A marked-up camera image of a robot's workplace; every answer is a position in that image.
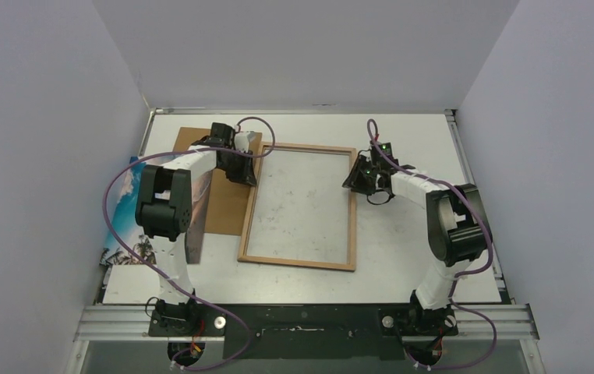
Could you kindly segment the beach landscape photo print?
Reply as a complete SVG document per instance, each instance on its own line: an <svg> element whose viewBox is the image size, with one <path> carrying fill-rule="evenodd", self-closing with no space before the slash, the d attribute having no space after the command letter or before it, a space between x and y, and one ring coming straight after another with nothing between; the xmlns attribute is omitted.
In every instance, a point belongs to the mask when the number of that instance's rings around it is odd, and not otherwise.
<svg viewBox="0 0 594 374"><path fill-rule="evenodd" d="M111 217L111 223L118 235L124 239L124 242L136 254L146 261L156 264L155 251L150 244L150 239L144 234L143 229L136 224L135 219L140 176L145 165L145 163L139 163L122 176L120 192L115 196L117 204ZM188 264L199 264L201 262L212 174L210 171L192 182L193 206L185 243L186 262ZM124 250L111 234L104 241L100 263L105 266L141 264L138 259L135 259Z"/></svg>

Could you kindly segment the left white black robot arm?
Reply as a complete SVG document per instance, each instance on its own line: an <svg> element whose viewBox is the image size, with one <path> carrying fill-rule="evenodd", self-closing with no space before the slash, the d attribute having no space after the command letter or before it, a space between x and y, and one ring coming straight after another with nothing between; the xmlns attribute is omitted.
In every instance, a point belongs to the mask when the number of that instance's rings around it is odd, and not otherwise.
<svg viewBox="0 0 594 374"><path fill-rule="evenodd" d="M255 138L255 132L215 122L210 133L190 145L185 154L160 165L147 165L141 171L135 218L155 251L160 277L152 325L182 336L202 326L196 289L187 269L193 183L218 169L230 182L255 186L255 153L251 149Z"/></svg>

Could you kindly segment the brown cardboard backing board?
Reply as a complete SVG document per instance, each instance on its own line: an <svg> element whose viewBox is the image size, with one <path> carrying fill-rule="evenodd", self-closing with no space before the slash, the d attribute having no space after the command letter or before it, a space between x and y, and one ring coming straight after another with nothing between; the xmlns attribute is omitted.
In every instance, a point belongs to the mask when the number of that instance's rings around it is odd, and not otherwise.
<svg viewBox="0 0 594 374"><path fill-rule="evenodd" d="M193 143L210 134L209 129L181 127L174 144L174 151L185 151ZM246 207L251 188L230 182L222 170L212 174L205 232L218 235L242 234Z"/></svg>

